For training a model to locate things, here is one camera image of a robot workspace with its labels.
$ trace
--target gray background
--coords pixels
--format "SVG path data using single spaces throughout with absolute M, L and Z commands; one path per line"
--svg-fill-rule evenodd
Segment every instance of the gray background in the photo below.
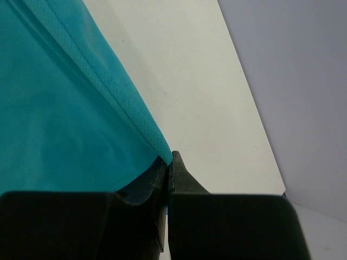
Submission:
M 347 1 L 219 4 L 287 196 L 347 223 Z

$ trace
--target blue cloth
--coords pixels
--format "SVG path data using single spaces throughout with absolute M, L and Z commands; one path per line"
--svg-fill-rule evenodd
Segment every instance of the blue cloth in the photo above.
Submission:
M 0 194 L 115 191 L 170 149 L 82 0 L 0 1 Z

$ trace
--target turquoise fabric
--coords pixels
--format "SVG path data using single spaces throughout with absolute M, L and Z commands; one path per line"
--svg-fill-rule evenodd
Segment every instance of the turquoise fabric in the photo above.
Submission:
M 0 1 L 0 194 L 115 191 L 170 149 L 82 0 Z

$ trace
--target teal cloth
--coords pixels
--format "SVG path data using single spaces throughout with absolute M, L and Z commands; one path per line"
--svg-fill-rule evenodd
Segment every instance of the teal cloth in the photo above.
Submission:
M 0 194 L 115 191 L 170 149 L 82 0 L 0 1 Z

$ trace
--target white surface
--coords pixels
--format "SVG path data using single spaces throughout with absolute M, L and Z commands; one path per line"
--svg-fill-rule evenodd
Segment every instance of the white surface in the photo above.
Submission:
M 216 0 L 85 0 L 172 150 L 210 192 L 284 185 Z
M 312 260 L 346 260 L 347 224 L 305 207 L 298 205 L 294 207 Z
M 347 1 L 220 5 L 287 196 L 347 223 Z

